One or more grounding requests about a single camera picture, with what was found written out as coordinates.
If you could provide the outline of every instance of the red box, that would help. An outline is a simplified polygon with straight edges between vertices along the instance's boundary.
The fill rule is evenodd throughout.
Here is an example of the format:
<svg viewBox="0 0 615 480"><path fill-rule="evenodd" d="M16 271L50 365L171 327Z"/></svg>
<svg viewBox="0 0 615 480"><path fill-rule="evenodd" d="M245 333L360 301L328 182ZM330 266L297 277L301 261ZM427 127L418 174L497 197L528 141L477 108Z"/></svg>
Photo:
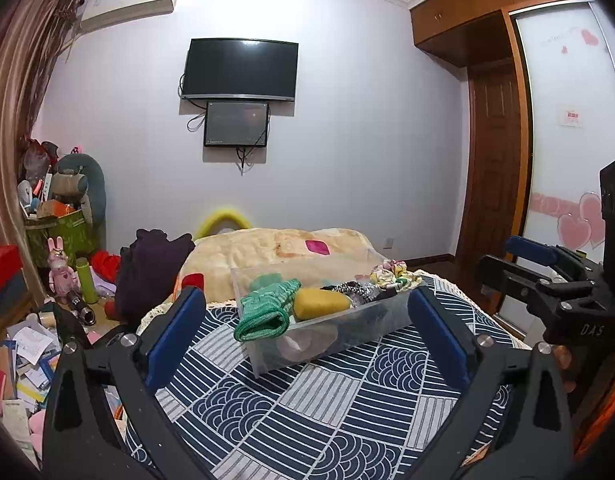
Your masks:
<svg viewBox="0 0 615 480"><path fill-rule="evenodd" d="M0 290L22 266L17 246L0 246Z"/></svg>

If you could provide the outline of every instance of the sliding wardrobe door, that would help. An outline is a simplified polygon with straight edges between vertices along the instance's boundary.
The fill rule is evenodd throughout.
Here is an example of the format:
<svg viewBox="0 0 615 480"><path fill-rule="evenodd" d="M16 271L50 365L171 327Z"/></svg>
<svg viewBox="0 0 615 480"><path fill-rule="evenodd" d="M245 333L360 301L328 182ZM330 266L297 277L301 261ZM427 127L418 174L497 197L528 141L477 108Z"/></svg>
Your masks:
<svg viewBox="0 0 615 480"><path fill-rule="evenodd" d="M615 160L615 66L589 3L515 14L531 99L533 160L523 235L603 259L599 171ZM519 259L539 272L550 270ZM499 315L536 318L506 298Z"/></svg>

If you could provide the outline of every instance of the air conditioner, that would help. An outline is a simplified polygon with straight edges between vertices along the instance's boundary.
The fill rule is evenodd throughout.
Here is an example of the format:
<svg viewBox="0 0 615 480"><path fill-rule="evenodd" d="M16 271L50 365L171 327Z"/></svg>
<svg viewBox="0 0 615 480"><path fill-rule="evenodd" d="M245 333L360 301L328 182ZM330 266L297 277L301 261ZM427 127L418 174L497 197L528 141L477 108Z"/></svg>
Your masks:
<svg viewBox="0 0 615 480"><path fill-rule="evenodd" d="M91 32L109 25L169 14L176 0L88 0L82 14L81 30Z"/></svg>

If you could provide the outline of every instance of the curtain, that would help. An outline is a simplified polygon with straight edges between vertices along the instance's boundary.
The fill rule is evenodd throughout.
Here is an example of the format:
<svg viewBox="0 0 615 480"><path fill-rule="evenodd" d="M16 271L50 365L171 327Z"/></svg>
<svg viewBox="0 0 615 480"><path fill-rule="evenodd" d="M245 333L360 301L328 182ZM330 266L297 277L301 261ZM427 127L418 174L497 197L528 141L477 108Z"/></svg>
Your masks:
<svg viewBox="0 0 615 480"><path fill-rule="evenodd" d="M17 0L0 23L0 245L20 251L34 300L45 295L27 244L18 204L19 165L60 46L80 0Z"/></svg>

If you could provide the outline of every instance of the blue patterned bedsheet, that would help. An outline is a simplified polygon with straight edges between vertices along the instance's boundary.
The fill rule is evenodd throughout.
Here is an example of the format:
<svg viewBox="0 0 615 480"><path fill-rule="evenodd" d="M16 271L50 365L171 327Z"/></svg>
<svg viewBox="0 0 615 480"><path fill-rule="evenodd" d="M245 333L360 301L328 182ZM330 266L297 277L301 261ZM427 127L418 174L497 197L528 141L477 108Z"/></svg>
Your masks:
<svg viewBox="0 0 615 480"><path fill-rule="evenodd" d="M453 284L424 280L473 332L518 345ZM235 308L208 310L172 381L156 395L217 479L398 479L459 398L413 326L255 379L232 337L237 322ZM502 386L472 451L491 441L507 400ZM126 440L133 457L150 462L131 423Z"/></svg>

